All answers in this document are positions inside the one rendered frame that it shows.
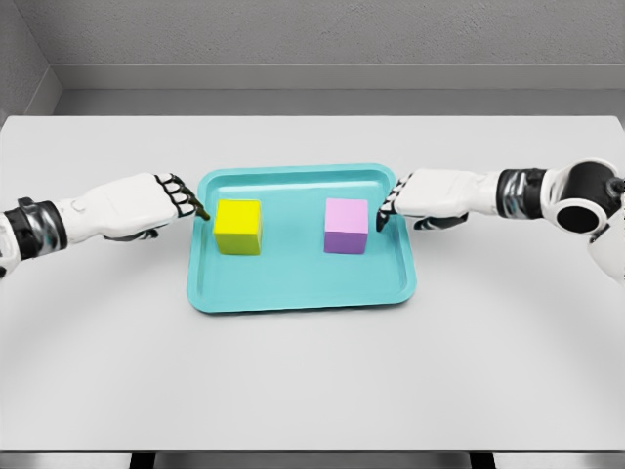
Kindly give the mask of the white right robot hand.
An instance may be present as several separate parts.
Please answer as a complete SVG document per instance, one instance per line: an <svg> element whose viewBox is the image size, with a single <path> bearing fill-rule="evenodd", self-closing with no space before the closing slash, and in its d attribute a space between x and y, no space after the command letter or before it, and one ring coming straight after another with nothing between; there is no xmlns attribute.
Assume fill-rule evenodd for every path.
<svg viewBox="0 0 625 469"><path fill-rule="evenodd" d="M394 215L414 219L417 231L465 223L475 178L467 171L418 169L398 179L377 211L376 231L384 229Z"/></svg>

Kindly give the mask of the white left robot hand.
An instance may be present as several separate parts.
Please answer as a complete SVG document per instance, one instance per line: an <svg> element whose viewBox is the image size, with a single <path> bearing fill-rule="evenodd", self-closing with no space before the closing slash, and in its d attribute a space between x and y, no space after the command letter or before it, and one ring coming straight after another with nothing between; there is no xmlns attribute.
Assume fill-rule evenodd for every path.
<svg viewBox="0 0 625 469"><path fill-rule="evenodd" d="M173 173L141 173L98 186L72 203L82 223L108 240L158 236L179 219L210 215L185 182Z"/></svg>

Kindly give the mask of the pink cube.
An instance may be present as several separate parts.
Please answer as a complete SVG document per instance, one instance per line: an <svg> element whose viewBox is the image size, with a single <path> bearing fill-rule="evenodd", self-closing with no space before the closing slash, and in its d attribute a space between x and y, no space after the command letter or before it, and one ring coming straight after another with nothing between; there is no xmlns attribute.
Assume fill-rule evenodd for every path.
<svg viewBox="0 0 625 469"><path fill-rule="evenodd" d="M363 254L368 227L368 202L365 199L327 198L323 250L335 254Z"/></svg>

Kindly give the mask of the yellow cube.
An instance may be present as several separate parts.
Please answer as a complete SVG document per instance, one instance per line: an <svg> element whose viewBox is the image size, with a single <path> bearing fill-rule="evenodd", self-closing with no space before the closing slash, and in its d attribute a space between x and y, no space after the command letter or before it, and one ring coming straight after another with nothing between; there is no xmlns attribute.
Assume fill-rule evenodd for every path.
<svg viewBox="0 0 625 469"><path fill-rule="evenodd" d="M260 255L263 238L261 201L220 199L213 235L221 254Z"/></svg>

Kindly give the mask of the teal rectangular tray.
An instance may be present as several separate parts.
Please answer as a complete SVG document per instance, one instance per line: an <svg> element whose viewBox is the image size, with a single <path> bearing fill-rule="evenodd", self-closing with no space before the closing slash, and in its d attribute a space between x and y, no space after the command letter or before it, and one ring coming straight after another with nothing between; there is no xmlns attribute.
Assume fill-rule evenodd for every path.
<svg viewBox="0 0 625 469"><path fill-rule="evenodd" d="M393 218L369 231L362 254L323 250L328 198L364 199L369 217L396 183L381 164L230 168L207 173L197 195L215 213L221 199L257 199L263 220L258 256L224 255L213 224L195 219L187 298L200 312L245 313L394 305L408 300L417 279L405 222Z"/></svg>

